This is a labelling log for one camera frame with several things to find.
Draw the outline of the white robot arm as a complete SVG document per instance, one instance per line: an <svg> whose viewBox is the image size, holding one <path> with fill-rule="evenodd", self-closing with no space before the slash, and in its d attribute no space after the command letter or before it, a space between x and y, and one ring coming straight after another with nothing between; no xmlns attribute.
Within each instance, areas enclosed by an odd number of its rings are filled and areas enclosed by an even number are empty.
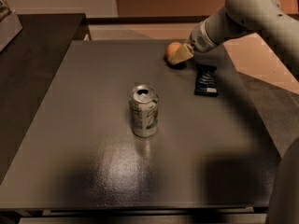
<svg viewBox="0 0 299 224"><path fill-rule="evenodd" d="M224 7L195 26L184 43L169 45L165 58L172 65L184 63L196 52L250 33L259 34L299 78L299 21L284 13L278 0L225 0ZM299 224L299 139L279 164L266 224Z"/></svg>

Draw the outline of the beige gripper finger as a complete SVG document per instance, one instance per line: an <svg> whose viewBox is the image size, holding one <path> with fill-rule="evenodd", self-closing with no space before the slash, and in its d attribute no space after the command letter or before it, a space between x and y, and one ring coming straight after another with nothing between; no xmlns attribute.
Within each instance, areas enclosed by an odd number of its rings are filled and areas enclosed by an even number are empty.
<svg viewBox="0 0 299 224"><path fill-rule="evenodd" d="M192 58L193 54L194 54L194 51L193 51L192 46L190 46L189 44L181 43L181 46L177 50L177 58L173 59L173 60L167 60L167 61L172 65L177 65L179 63L183 63L183 62L189 60L190 58Z"/></svg>

